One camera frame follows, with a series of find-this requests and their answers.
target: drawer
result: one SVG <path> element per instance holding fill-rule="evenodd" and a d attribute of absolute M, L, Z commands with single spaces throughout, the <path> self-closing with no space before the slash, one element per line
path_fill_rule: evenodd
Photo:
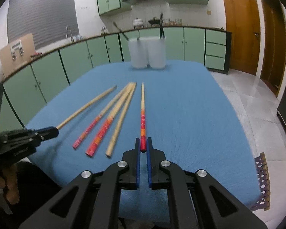
<path fill-rule="evenodd" d="M 206 29 L 206 42 L 226 45 L 227 35 L 225 32 Z"/>
<path fill-rule="evenodd" d="M 205 67 L 223 70 L 224 59 L 206 55 Z"/>
<path fill-rule="evenodd" d="M 226 56 L 226 46 L 207 42 L 206 54 L 224 58 Z"/>

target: wooden door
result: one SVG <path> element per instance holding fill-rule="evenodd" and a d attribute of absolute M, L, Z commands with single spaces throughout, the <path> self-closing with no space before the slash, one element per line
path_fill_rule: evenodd
<path fill-rule="evenodd" d="M 24 125 L 29 123 L 46 105 L 30 65 L 13 75 L 3 83 L 3 86 L 16 114 Z"/>
<path fill-rule="evenodd" d="M 204 65 L 205 33 L 201 28 L 184 28 L 184 60 Z"/>
<path fill-rule="evenodd" d="M 70 45 L 59 51 L 70 83 L 92 69 L 86 41 Z"/>
<path fill-rule="evenodd" d="M 117 34 L 105 36 L 110 63 L 122 62 L 122 54 Z"/>
<path fill-rule="evenodd" d="M 69 86 L 58 52 L 35 61 L 32 68 L 47 102 Z"/>
<path fill-rule="evenodd" d="M 93 68 L 109 63 L 104 37 L 88 40 L 87 45 L 90 52 Z"/>
<path fill-rule="evenodd" d="M 262 0 L 265 18 L 265 52 L 260 78 L 277 95 L 286 63 L 285 19 L 279 0 Z"/>
<path fill-rule="evenodd" d="M 165 27 L 166 59 L 184 60 L 184 38 L 182 27 Z"/>
<path fill-rule="evenodd" d="M 224 0 L 227 31 L 232 32 L 230 68 L 255 75 L 260 23 L 256 0 Z"/>

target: sink faucet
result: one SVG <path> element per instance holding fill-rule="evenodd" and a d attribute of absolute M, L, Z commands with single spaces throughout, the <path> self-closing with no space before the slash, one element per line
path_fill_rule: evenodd
<path fill-rule="evenodd" d="M 74 43 L 74 39 L 73 39 L 73 36 L 72 36 L 72 31 L 71 31 L 71 28 L 69 26 L 66 26 L 66 38 L 68 38 L 68 28 L 69 28 L 70 34 L 71 34 L 71 43 Z"/>

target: white plastic cup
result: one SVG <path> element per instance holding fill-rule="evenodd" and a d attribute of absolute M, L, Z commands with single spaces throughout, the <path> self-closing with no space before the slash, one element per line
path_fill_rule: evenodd
<path fill-rule="evenodd" d="M 163 69 L 166 65 L 165 38 L 148 37 L 146 40 L 148 64 L 155 69 Z"/>
<path fill-rule="evenodd" d="M 148 53 L 146 42 L 141 39 L 131 38 L 128 41 L 131 65 L 136 69 L 146 68 L 148 65 Z"/>

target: window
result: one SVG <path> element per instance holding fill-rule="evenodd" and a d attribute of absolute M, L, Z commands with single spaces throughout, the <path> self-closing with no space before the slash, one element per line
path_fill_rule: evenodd
<path fill-rule="evenodd" d="M 39 49 L 66 38 L 66 26 L 78 35 L 74 0 L 10 0 L 8 7 L 8 42 L 33 34 Z"/>

